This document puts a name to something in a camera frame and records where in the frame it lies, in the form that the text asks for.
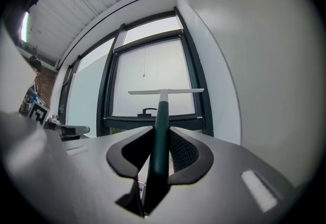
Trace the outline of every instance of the gray surface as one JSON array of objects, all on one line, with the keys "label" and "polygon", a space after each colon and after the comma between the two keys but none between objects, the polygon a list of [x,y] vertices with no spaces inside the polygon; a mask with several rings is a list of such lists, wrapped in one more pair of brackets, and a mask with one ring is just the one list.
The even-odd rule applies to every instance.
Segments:
[{"label": "gray surface", "polygon": [[[148,174],[148,166],[149,166],[149,156],[148,156],[144,166],[138,173],[138,181],[146,182],[147,174]],[[173,161],[172,161],[171,153],[169,152],[169,176],[172,174],[174,174]]]},{"label": "gray surface", "polygon": [[[1,159],[12,182],[30,204],[54,222],[244,223],[264,216],[270,220],[271,214],[260,212],[242,182],[240,174],[248,169],[257,171],[285,199],[293,190],[283,176],[248,150],[178,128],[208,145],[214,163],[199,182],[172,186],[144,220],[114,203],[130,191],[132,180],[118,177],[106,162],[110,145],[142,128],[62,143],[54,131],[44,131],[29,119],[0,114],[0,129]],[[73,149],[78,152],[71,156],[65,151]]]},{"label": "gray surface", "polygon": [[257,171],[287,197],[290,183],[273,168],[241,146],[193,131],[176,128],[205,143],[214,154],[210,171],[193,185],[172,186],[149,219],[165,223],[244,223],[262,213],[241,179],[248,169]]}]

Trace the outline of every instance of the dark window frame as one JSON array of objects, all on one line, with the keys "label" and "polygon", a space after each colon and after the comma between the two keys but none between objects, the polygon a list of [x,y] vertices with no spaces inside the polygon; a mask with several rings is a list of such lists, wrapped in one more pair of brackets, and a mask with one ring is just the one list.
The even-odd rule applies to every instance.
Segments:
[{"label": "dark window frame", "polygon": [[[69,92],[70,92],[72,77],[73,77],[73,75],[75,73],[77,73],[78,68],[79,68],[79,65],[80,65],[82,59],[84,57],[86,57],[89,53],[91,53],[92,51],[94,51],[100,45],[102,45],[105,42],[107,42],[107,41],[111,40],[112,38],[114,38],[116,36],[117,31],[118,30],[115,30],[115,31],[111,32],[110,34],[106,35],[105,37],[103,37],[102,39],[100,39],[98,42],[96,42],[95,44],[93,44],[83,54],[79,55],[78,58],[76,59],[76,61],[72,65],[70,65],[68,67],[68,70],[67,70],[66,75],[65,75],[65,78],[64,78],[64,82],[62,84],[61,93],[60,93],[60,99],[59,99],[58,116],[59,116],[59,119],[60,119],[60,123],[61,124],[65,124],[66,123],[67,102],[68,102],[68,96],[69,96]],[[66,96],[63,97],[63,88],[65,87],[66,84],[68,84],[67,91],[66,91]],[[60,101],[62,100],[62,98],[64,98],[64,100],[63,100],[64,110],[63,110],[63,114],[61,115],[61,113],[60,113]]]},{"label": "dark window frame", "polygon": [[[128,30],[149,22],[173,16],[178,18],[182,29],[159,33],[122,45],[125,34]],[[113,41],[109,55],[105,62],[99,89],[96,118],[97,136],[110,134],[110,128],[129,130],[141,126],[155,124],[155,117],[139,118],[110,116],[113,111],[114,87],[119,56],[123,53],[134,50],[135,48],[141,47],[142,45],[166,41],[173,38],[180,38],[181,40],[192,88],[204,88],[205,91],[203,93],[193,94],[195,114],[170,116],[170,125],[189,130],[203,130],[203,133],[213,136],[213,123],[209,93],[203,68],[201,66],[199,55],[190,32],[186,28],[186,24],[176,7],[173,11],[151,15],[127,25],[122,24],[116,31],[115,40]]]},{"label": "dark window frame", "polygon": [[[59,99],[59,108],[58,108],[58,116],[59,116],[59,120],[60,120],[61,124],[66,124],[67,103],[68,103],[68,96],[69,96],[69,92],[70,92],[71,82],[72,82],[73,75],[77,72],[81,61],[82,61],[81,56],[78,56],[76,61],[71,66],[68,67],[68,70],[67,70],[65,78],[64,78],[64,82],[62,84],[60,99]],[[63,96],[63,89],[66,87],[66,85],[67,85],[66,95]],[[64,98],[63,99],[64,106],[63,106],[62,116],[60,115],[61,114],[60,113],[61,98]]]}]

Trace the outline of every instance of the brick wall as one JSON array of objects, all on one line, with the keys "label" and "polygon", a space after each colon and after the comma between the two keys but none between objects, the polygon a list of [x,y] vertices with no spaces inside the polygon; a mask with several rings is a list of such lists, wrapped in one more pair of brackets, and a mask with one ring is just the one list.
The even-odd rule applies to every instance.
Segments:
[{"label": "brick wall", "polygon": [[52,89],[55,84],[56,76],[56,72],[43,67],[41,75],[35,79],[40,90],[40,97],[45,102],[47,108],[50,108]]}]

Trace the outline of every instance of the window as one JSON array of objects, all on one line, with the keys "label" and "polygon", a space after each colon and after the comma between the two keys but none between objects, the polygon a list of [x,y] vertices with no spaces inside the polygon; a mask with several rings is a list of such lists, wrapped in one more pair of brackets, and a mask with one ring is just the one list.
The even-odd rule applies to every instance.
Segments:
[{"label": "window", "polygon": [[110,39],[103,43],[102,45],[95,48],[92,52],[87,54],[80,62],[77,73],[81,72],[84,68],[94,63],[96,60],[100,59],[103,56],[107,56],[110,51],[111,45],[114,39]]},{"label": "window", "polygon": [[[128,91],[191,87],[180,39],[141,46],[119,57],[112,116],[136,117],[144,108],[157,108],[159,95],[132,96]],[[194,113],[192,94],[169,95],[170,115]]]},{"label": "window", "polygon": [[96,137],[97,99],[107,55],[114,38],[96,47],[80,62],[74,75],[68,106],[70,125],[89,126],[89,138]]},{"label": "window", "polygon": [[180,29],[180,25],[175,16],[152,21],[150,23],[140,25],[134,27],[133,29],[128,30],[124,38],[123,45],[135,41],[137,39],[142,39],[158,33],[178,30],[178,29]]},{"label": "window", "polygon": [[58,116],[61,124],[66,124],[66,112],[67,112],[67,103],[69,96],[69,89],[71,86],[72,78],[74,73],[77,71],[80,64],[80,58],[78,58],[72,66],[69,66],[62,84],[60,99],[59,99],[59,109]]},{"label": "window", "polygon": [[143,115],[143,109],[157,108],[159,95],[128,91],[189,88],[204,92],[169,95],[170,125],[213,136],[204,72],[176,8],[122,24],[79,57],[68,82],[62,92],[69,95],[68,123],[88,125],[88,137],[155,124],[156,110]]}]

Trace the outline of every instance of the window handle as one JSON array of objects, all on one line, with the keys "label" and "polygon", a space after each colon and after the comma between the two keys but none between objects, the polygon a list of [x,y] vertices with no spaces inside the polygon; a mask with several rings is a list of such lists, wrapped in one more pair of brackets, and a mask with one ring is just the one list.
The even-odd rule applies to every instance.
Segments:
[{"label": "window handle", "polygon": [[147,110],[157,110],[157,109],[156,108],[150,108],[150,107],[149,108],[144,108],[143,109],[143,113],[142,114],[138,114],[137,116],[138,117],[141,117],[141,116],[152,116],[152,114],[147,114],[146,113]]}]

